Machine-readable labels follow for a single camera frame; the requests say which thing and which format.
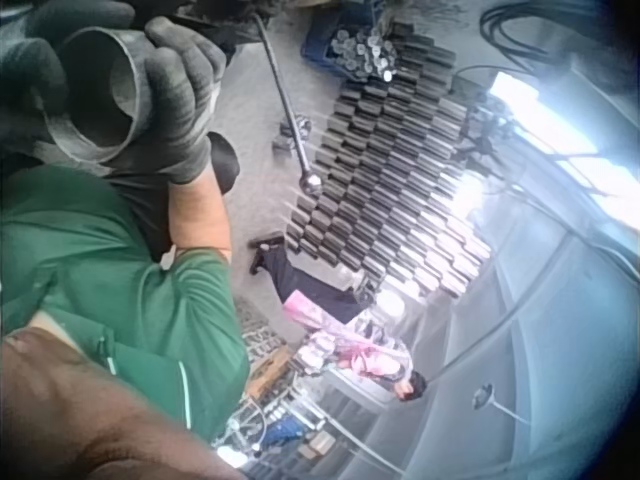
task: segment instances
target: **plastic crate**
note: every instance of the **plastic crate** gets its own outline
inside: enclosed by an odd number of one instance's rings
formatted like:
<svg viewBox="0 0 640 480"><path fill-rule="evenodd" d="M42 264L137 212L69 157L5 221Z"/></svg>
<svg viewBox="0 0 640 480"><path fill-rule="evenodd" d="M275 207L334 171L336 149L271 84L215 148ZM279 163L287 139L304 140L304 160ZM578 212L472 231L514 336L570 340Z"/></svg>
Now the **plastic crate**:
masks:
<svg viewBox="0 0 640 480"><path fill-rule="evenodd" d="M327 56L335 32L344 28L351 34L361 27L373 27L385 8L384 0L365 0L362 3L345 2L340 7L317 8L300 54L318 70L340 78L362 81L348 70L336 65Z"/></svg>

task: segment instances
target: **shoe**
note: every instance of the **shoe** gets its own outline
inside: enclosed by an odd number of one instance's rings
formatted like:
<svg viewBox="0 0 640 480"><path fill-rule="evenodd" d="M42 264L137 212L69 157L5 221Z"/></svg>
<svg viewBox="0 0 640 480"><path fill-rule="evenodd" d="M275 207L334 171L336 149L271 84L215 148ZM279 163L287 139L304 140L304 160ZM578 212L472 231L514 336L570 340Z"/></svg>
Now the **shoe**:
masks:
<svg viewBox="0 0 640 480"><path fill-rule="evenodd" d="M249 248L258 248L260 245L268 245L270 247L284 245L284 234L282 232L272 232L250 240L248 245Z"/></svg>
<svg viewBox="0 0 640 480"><path fill-rule="evenodd" d="M256 249L256 254L253 256L253 261L249 267L249 273L256 275L260 267L264 265L264 250L262 248Z"/></svg>

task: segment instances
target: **concrete floor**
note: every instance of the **concrete floor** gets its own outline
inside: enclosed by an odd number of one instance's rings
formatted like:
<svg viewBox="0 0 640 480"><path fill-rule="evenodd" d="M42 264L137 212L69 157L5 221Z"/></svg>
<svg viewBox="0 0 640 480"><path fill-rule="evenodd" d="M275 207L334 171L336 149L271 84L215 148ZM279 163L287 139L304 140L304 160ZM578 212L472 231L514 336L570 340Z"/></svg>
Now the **concrete floor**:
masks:
<svg viewBox="0 0 640 480"><path fill-rule="evenodd" d="M300 56L308 26L304 13L296 12L295 17L285 13L271 22L268 33L294 109L313 121L307 148L313 159L341 82L313 69ZM241 166L235 187L225 197L234 244L232 288L236 296L253 303L285 340L296 342L302 330L284 318L267 274L249 275L253 252L246 247L255 236L284 229L300 193L297 159L274 153L271 147L283 119L264 48L244 46L227 69L214 120L214 130L228 138ZM305 254L290 258L296 266L339 288L351 281L352 274L344 267L333 269Z"/></svg>

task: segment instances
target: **gray work glove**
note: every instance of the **gray work glove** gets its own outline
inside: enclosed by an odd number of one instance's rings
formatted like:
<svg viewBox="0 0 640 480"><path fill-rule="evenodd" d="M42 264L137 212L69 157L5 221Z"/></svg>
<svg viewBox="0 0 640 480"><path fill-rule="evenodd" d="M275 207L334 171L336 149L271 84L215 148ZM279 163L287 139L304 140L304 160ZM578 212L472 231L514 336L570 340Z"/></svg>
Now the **gray work glove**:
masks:
<svg viewBox="0 0 640 480"><path fill-rule="evenodd" d="M135 12L113 1L51 0L0 28L0 143L37 136L44 125L29 114L28 94L35 89L47 108L64 108L67 81L56 45L85 27L127 28Z"/></svg>
<svg viewBox="0 0 640 480"><path fill-rule="evenodd" d="M146 60L154 115L149 130L106 165L190 183L211 162L207 133L226 57L203 36L164 17L151 20L145 32L159 47Z"/></svg>

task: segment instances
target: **worker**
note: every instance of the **worker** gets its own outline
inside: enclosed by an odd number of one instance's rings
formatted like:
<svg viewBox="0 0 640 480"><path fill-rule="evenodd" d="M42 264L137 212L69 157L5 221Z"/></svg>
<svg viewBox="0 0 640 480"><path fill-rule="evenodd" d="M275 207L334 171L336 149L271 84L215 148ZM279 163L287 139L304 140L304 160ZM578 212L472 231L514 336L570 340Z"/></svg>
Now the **worker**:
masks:
<svg viewBox="0 0 640 480"><path fill-rule="evenodd" d="M283 304L298 290L346 325L372 303L372 298L365 292L356 294L353 288L339 290L291 265L282 232L257 237L249 242L249 248L256 250L249 268L251 275L265 270L271 276L273 286Z"/></svg>
<svg viewBox="0 0 640 480"><path fill-rule="evenodd" d="M422 397L427 381L413 369L404 342L389 335L371 314L371 298L336 289L293 267L281 232L255 238L249 247L256 250L250 273L268 272L285 312L310 333L299 358L317 370L351 369L403 402Z"/></svg>
<svg viewBox="0 0 640 480"><path fill-rule="evenodd" d="M0 29L0 119L18 118L14 100L32 88L64 108L56 43L133 16L118 2L52 0ZM145 63L154 117L108 166L163 179L166 204L145 205L167 216L155 228L176 248L170 268L145 242L144 209L136 217L135 199L107 180L54 166L3 171L1 458L20 478L236 478L207 445L249 373L207 137L225 58L166 18L145 31L157 47Z"/></svg>

